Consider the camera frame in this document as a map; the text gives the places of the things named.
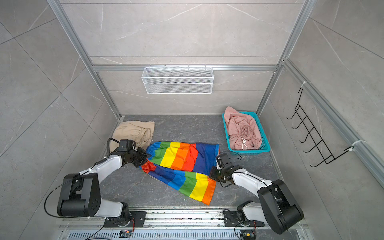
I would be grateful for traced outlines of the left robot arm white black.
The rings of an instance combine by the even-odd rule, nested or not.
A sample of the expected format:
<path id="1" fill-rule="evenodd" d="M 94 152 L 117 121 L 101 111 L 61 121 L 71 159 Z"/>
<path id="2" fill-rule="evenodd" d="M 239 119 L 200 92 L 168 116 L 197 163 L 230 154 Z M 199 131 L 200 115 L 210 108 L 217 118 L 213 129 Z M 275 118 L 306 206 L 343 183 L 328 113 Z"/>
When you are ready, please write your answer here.
<path id="1" fill-rule="evenodd" d="M 122 152 L 115 150 L 91 168 L 78 174 L 68 174 L 61 186 L 57 214 L 62 218 L 105 218 L 106 224 L 114 227 L 132 224 L 134 218 L 128 204 L 104 200 L 100 183 L 126 164 L 137 168 L 142 166 L 147 158 L 148 154 L 142 148 Z"/>

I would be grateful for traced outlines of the beige drawstring shorts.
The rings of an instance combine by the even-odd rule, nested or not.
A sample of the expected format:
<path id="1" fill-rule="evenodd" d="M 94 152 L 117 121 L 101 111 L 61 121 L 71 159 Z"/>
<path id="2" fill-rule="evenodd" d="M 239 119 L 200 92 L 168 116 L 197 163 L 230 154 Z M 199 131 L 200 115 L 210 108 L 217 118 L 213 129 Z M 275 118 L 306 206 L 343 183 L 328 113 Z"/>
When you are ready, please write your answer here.
<path id="1" fill-rule="evenodd" d="M 155 130 L 155 122 L 128 121 L 122 122 L 115 129 L 112 138 L 120 140 L 133 140 L 137 147 L 144 150 L 151 144 Z"/>

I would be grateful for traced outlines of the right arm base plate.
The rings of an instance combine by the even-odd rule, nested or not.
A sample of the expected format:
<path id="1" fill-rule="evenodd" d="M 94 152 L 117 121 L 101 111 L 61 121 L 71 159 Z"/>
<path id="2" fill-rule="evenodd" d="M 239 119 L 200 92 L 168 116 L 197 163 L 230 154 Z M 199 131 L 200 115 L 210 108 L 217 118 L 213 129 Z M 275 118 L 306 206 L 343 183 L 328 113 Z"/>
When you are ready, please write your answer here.
<path id="1" fill-rule="evenodd" d="M 223 210 L 224 222 L 226 227 L 235 227 L 236 225 L 242 225 L 246 227 L 264 227 L 265 223 L 260 221 L 250 221 L 240 211 L 230 211 L 228 209 Z"/>

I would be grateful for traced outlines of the teal plastic basket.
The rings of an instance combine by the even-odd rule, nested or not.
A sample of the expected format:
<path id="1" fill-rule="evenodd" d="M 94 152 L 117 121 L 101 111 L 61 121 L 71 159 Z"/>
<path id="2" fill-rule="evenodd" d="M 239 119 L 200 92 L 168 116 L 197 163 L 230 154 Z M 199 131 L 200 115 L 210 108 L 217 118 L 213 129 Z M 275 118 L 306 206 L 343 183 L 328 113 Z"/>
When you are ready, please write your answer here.
<path id="1" fill-rule="evenodd" d="M 228 145 L 229 151 L 232 154 L 239 154 L 239 155 L 258 155 L 258 154 L 261 154 L 261 153 L 268 153 L 268 152 L 270 152 L 271 146 L 270 146 L 270 144 L 268 142 L 267 136 L 265 134 L 265 131 L 263 129 L 263 126 L 261 124 L 261 121 L 260 121 L 258 115 L 255 112 L 240 111 L 240 113 L 245 114 L 245 115 L 249 115 L 249 116 L 251 116 L 251 117 L 253 117 L 255 119 L 256 124 L 257 124 L 257 126 L 259 128 L 259 132 L 261 134 L 262 144 L 261 144 L 261 146 L 259 147 L 258 150 L 239 150 L 239 151 L 232 150 L 231 146 L 230 146 L 230 142 L 229 142 L 228 129 L 227 129 L 226 121 L 225 121 L 225 114 L 222 113 L 224 130 L 225 130 L 225 134 L 226 134 L 226 141 L 227 141 L 227 145 Z"/>

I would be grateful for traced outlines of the rainbow coloured shorts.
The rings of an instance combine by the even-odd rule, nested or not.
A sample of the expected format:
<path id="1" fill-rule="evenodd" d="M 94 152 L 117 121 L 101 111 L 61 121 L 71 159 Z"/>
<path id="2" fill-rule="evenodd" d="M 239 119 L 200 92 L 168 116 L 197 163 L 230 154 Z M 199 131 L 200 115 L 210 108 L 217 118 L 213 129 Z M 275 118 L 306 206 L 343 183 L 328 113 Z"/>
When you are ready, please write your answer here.
<path id="1" fill-rule="evenodd" d="M 219 145 L 156 142 L 147 153 L 147 162 L 140 166 L 143 172 L 193 200 L 211 203 L 216 181 L 209 174 L 217 167 Z"/>

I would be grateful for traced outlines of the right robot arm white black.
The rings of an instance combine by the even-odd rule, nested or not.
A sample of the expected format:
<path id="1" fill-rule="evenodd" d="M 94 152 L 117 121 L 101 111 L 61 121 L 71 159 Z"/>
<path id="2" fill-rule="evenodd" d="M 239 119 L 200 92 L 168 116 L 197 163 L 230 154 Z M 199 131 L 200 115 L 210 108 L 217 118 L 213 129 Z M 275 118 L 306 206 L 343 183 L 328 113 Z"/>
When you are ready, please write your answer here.
<path id="1" fill-rule="evenodd" d="M 224 211 L 225 218 L 232 224 L 257 226 L 267 224 L 275 233 L 281 235 L 304 219 L 304 212 L 282 180 L 265 180 L 240 167 L 212 167 L 210 179 L 223 184 L 230 182 L 254 194 L 259 203 L 246 201 L 237 207 L 236 215 L 230 217 Z"/>

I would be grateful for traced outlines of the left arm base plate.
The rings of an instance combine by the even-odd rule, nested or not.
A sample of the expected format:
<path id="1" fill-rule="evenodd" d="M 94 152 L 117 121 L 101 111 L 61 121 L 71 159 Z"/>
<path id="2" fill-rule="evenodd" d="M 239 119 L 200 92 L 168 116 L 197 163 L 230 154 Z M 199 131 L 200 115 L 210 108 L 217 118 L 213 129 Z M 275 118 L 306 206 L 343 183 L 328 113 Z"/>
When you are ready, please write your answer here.
<path id="1" fill-rule="evenodd" d="M 134 211 L 128 216 L 121 215 L 116 218 L 107 218 L 104 223 L 105 228 L 143 228 L 147 212 Z"/>

